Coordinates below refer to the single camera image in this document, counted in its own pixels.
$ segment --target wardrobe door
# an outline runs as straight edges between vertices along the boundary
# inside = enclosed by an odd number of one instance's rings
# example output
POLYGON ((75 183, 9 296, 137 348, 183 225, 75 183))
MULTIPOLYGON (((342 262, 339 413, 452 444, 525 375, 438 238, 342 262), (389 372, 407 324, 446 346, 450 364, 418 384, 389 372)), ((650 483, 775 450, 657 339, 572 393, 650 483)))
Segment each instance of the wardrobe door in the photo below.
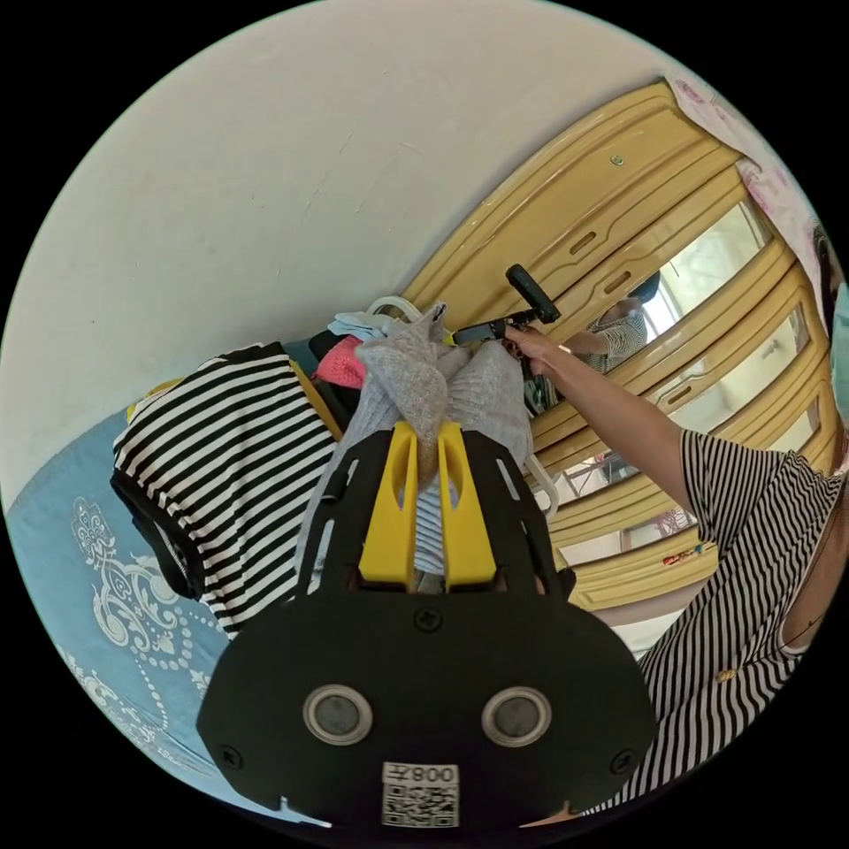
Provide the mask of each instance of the wardrobe door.
POLYGON ((527 307, 504 278, 520 263, 549 297, 560 299, 738 159, 678 111, 665 83, 631 92, 518 168, 437 250, 404 296, 420 309, 445 301, 450 329, 503 316, 527 307))

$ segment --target bed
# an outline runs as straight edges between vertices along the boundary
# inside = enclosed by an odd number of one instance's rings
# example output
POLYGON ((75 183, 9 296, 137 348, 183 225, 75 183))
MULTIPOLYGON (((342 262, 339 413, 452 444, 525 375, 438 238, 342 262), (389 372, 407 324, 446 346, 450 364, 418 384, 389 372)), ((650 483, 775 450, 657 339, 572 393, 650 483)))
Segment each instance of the bed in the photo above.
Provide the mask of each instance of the bed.
MULTIPOLYGON (((287 352, 307 373, 306 342, 287 352)), ((198 791, 268 815, 236 794, 197 731, 227 638, 208 608, 177 596, 110 487, 126 411, 53 457, 6 516, 21 575, 50 639, 92 701, 153 762, 198 791)), ((275 814, 314 822, 285 806, 275 814)))

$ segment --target person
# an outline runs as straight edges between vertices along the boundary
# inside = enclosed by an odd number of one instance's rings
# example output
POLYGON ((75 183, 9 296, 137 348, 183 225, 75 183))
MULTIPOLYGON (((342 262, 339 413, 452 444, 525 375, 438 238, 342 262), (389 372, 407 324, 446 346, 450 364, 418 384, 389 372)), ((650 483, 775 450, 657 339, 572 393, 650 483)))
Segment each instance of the person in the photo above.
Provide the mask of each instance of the person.
POLYGON ((657 294, 660 284, 661 273, 655 272, 585 330, 567 339, 564 347, 590 368, 602 374, 612 371, 648 342, 644 307, 657 294))
MULTIPOLYGON (((845 471, 824 476, 798 454, 684 430, 547 336, 507 338, 599 438, 698 519, 714 575, 639 661, 657 737, 622 790, 592 811, 659 788, 730 743, 771 702, 817 633, 849 557, 845 471)), ((845 368, 849 348, 837 359, 845 368)), ((838 398, 842 416, 847 399, 838 398)))

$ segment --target white floral pattern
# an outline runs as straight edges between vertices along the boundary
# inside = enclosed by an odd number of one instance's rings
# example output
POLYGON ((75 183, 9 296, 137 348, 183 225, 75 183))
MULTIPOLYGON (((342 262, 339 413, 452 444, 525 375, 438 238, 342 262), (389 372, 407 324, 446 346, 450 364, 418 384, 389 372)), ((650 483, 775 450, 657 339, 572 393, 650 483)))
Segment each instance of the white floral pattern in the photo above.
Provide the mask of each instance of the white floral pattern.
POLYGON ((163 578, 156 557, 131 554, 132 563, 122 562, 102 510, 84 498, 73 503, 72 527, 86 564, 101 579, 100 586, 93 586, 92 607, 103 633, 150 666, 188 669, 192 631, 181 608, 174 606, 180 597, 163 578))
POLYGON ((151 724, 146 717, 141 715, 139 708, 127 705, 124 701, 101 680, 93 669, 86 672, 77 663, 73 655, 68 654, 61 646, 56 646, 65 665, 74 674, 82 688, 88 693, 89 698, 111 719, 115 726, 135 746, 147 755, 158 754, 176 767, 188 769, 202 776, 212 776, 212 769, 203 769, 185 758, 175 755, 169 748, 159 740, 160 729, 151 724))
MULTIPOLYGON (((204 771, 160 742, 157 735, 167 732, 170 720, 164 699, 149 674, 154 670, 186 673, 202 699, 210 673, 189 668, 190 663, 195 665, 192 627, 202 625, 205 630, 222 634, 223 629, 211 613, 201 616, 184 610, 178 603, 184 600, 164 580, 156 557, 131 553, 132 562, 124 562, 119 557, 116 536, 98 504, 81 497, 74 499, 72 528, 86 564, 99 577, 99 585, 92 587, 94 618, 111 643, 128 648, 133 654, 135 666, 156 705, 158 721, 140 714, 137 707, 128 706, 96 672, 84 672, 72 655, 57 646, 59 653, 92 701, 142 751, 158 754, 182 769, 213 775, 211 762, 204 771)), ((208 761, 205 756, 199 760, 208 761)))

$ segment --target black and white striped shirt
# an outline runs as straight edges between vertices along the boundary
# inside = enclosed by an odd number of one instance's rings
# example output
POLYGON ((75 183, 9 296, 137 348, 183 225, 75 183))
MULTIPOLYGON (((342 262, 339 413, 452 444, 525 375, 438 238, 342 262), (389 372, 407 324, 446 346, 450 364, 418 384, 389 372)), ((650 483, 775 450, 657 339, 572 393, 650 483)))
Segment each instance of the black and white striped shirt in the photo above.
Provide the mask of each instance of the black and white striped shirt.
POLYGON ((608 341, 608 352, 607 354, 575 354, 575 356, 591 369, 600 371, 601 374, 607 374, 619 363, 624 363, 629 356, 642 350, 648 342, 648 328, 643 310, 634 310, 627 316, 604 324, 600 318, 596 318, 587 326, 586 332, 603 336, 608 341))
POLYGON ((115 441, 112 486, 169 584, 232 637, 294 595, 295 543, 335 448, 280 344, 254 345, 140 404, 115 441))
POLYGON ((639 661, 658 734, 603 810, 683 775, 727 746, 772 701, 802 655, 782 625, 846 475, 826 478, 797 454, 684 431, 687 493, 719 566, 639 661))

